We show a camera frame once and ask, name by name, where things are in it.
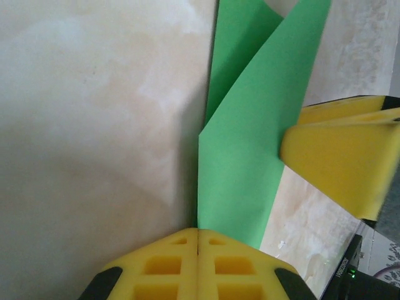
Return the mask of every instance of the folded green paper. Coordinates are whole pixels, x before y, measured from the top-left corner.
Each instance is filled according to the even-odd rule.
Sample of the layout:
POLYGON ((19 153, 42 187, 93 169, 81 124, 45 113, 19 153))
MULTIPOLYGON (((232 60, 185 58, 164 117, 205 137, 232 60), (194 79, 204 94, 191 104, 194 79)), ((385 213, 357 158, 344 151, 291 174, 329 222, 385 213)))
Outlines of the folded green paper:
POLYGON ((297 121, 329 7, 299 1, 200 134, 199 228, 260 247, 284 167, 281 138, 297 121))

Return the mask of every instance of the green paper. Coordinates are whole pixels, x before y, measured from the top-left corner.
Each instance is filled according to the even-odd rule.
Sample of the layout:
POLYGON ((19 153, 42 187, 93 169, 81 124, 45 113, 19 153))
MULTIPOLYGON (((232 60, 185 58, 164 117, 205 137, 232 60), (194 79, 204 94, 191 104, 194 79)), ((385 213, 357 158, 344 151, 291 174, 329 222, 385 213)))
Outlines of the green paper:
POLYGON ((259 248, 330 0, 302 0, 247 65, 199 137, 198 226, 259 248))
POLYGON ((282 20, 263 0, 220 0, 206 122, 282 20))

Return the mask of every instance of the yellow plastic piece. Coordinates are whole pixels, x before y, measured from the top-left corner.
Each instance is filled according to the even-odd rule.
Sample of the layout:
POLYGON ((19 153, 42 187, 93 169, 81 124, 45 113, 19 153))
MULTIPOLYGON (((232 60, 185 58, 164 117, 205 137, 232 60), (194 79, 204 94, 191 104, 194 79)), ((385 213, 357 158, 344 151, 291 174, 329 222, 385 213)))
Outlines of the yellow plastic piece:
POLYGON ((198 230, 189 228, 104 267, 123 269, 107 300, 197 299, 198 230))
POLYGON ((384 100, 385 96, 362 96, 307 106, 301 110, 297 125, 379 111, 384 100))
POLYGON ((199 231, 198 300, 289 300, 274 270, 289 264, 215 231, 199 231))
POLYGON ((398 111, 293 126, 281 159, 353 216, 375 221, 400 157, 398 111))

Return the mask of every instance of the marble surface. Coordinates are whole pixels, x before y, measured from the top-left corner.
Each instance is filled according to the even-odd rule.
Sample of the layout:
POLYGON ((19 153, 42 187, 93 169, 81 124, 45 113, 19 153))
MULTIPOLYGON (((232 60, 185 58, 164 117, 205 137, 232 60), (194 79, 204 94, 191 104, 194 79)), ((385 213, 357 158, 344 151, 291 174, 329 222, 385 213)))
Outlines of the marble surface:
MULTIPOLYGON (((333 2, 306 103, 386 94, 400 3, 333 2)), ((76 299, 104 263, 189 225, 214 8, 0 2, 0 298, 76 299)), ((355 226, 287 169, 262 249, 318 294, 355 226)))

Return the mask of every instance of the black device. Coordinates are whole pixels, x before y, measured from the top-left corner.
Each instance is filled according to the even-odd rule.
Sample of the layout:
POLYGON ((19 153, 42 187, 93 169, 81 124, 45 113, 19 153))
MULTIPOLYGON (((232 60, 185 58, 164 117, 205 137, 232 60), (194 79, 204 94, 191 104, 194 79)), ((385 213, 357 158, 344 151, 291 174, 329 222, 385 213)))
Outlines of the black device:
POLYGON ((363 237, 355 234, 321 300, 400 300, 400 289, 358 271, 363 237))

